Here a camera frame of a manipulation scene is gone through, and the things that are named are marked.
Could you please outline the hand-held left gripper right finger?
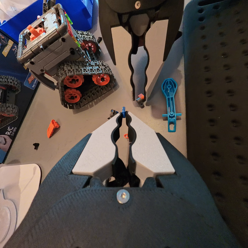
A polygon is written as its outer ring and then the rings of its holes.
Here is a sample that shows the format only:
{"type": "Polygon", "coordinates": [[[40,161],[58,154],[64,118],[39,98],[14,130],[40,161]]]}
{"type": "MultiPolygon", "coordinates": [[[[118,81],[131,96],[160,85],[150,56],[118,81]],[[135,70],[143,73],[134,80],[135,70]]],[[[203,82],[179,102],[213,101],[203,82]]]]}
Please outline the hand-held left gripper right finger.
{"type": "Polygon", "coordinates": [[[173,175],[175,169],[156,132],[131,112],[126,112],[128,126],[129,161],[131,176],[142,186],[147,178],[173,175]]]}

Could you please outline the black dimpled pad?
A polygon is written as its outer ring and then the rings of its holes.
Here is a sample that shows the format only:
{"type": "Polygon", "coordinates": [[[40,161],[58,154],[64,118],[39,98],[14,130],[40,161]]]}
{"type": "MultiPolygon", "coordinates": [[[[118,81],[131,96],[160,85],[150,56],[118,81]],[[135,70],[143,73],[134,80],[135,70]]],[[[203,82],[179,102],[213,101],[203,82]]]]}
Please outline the black dimpled pad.
{"type": "Polygon", "coordinates": [[[247,247],[248,1],[190,1],[183,39],[187,157],[247,247]]]}

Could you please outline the orange wedge panel brick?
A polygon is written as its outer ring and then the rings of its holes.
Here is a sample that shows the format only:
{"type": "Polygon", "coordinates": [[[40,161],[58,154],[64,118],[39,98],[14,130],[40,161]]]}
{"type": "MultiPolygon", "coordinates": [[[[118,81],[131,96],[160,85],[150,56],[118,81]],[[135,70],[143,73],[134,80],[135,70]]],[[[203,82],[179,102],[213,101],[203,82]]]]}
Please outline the orange wedge panel brick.
{"type": "Polygon", "coordinates": [[[51,138],[54,133],[54,130],[59,127],[60,125],[54,119],[52,119],[47,129],[47,137],[51,138]]]}

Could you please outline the light blue brick separator tool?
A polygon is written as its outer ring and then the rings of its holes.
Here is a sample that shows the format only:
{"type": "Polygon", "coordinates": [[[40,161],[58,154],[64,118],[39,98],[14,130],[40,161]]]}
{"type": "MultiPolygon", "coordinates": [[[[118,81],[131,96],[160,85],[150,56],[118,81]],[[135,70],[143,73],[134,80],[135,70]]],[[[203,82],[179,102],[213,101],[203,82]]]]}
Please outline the light blue brick separator tool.
{"type": "Polygon", "coordinates": [[[180,117],[181,113],[176,113],[175,93],[177,91],[177,82],[173,78],[167,78],[161,85],[161,90],[166,98],[167,113],[162,117],[168,118],[168,132],[176,132],[176,117],[180,117]]]}

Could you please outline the white book stand base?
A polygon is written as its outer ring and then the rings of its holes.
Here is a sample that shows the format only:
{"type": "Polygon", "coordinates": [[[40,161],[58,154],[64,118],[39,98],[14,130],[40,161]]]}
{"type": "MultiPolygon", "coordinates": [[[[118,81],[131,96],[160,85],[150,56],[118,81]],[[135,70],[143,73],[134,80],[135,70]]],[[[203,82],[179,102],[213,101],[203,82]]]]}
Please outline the white book stand base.
{"type": "Polygon", "coordinates": [[[41,182],[37,164],[8,165],[0,168],[0,247],[26,216],[41,182]]]}

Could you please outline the blue robot kit box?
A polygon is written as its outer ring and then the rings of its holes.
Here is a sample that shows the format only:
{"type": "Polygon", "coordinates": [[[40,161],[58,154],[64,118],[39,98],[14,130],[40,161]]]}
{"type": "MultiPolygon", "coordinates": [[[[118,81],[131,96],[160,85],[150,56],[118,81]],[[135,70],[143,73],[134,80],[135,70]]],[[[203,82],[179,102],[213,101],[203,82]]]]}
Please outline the blue robot kit box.
{"type": "Polygon", "coordinates": [[[32,76],[17,60],[18,43],[0,31],[0,163],[4,163],[26,113],[36,94],[39,82],[28,86],[32,76]]]}

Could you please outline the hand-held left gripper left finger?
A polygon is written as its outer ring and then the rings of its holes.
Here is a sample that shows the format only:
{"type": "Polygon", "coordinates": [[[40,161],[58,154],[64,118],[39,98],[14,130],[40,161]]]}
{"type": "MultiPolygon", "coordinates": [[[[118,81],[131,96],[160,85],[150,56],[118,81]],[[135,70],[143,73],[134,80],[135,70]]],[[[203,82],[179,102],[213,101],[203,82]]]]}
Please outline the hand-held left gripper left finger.
{"type": "Polygon", "coordinates": [[[91,133],[72,173],[97,177],[104,182],[113,175],[112,164],[118,157],[114,132],[119,134],[122,114],[118,113],[91,133]]]}

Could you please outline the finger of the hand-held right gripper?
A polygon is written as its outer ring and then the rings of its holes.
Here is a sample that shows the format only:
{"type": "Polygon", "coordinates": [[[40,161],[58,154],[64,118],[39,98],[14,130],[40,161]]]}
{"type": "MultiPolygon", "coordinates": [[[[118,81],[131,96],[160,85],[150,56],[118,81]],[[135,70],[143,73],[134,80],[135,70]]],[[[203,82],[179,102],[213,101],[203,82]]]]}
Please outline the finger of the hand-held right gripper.
{"type": "Polygon", "coordinates": [[[132,71],[130,69],[130,53],[132,49],[131,34],[122,26],[111,28],[113,48],[115,54],[116,69],[122,85],[125,87],[129,97],[134,101],[134,89],[131,85],[132,71]]]}
{"type": "Polygon", "coordinates": [[[149,99],[164,65],[163,56],[167,29],[168,19],[158,20],[154,22],[145,35],[145,48],[148,55],[148,66],[145,72],[147,76],[147,84],[145,86],[146,101],[149,99]]]}

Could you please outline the partly built toy robot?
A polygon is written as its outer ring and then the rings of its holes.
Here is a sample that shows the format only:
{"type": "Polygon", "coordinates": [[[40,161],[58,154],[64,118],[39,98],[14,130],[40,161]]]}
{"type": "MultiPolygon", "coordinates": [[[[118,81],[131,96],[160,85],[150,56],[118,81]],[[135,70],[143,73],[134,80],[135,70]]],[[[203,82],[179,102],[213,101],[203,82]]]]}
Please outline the partly built toy robot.
{"type": "Polygon", "coordinates": [[[31,75],[58,90],[61,105],[79,109],[115,87],[115,76],[100,61],[100,39],[75,30],[56,1],[43,1],[43,14],[19,35],[17,60],[31,75]]]}

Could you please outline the blue storage bin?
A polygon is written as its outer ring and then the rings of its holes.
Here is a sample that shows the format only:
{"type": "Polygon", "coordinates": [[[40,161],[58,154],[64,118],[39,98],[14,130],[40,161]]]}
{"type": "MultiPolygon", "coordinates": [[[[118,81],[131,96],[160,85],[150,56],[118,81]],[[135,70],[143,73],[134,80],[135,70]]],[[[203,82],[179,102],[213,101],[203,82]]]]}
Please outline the blue storage bin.
{"type": "MultiPolygon", "coordinates": [[[[58,0],[56,4],[60,3],[62,8],[67,13],[73,22],[73,28],[76,30],[88,31],[92,26],[92,8],[93,1],[81,0],[58,0]]],[[[37,16],[43,13],[43,0],[35,1],[29,7],[0,25],[2,33],[6,33],[13,40],[18,42],[19,35],[22,30],[31,25],[37,16]]]]}

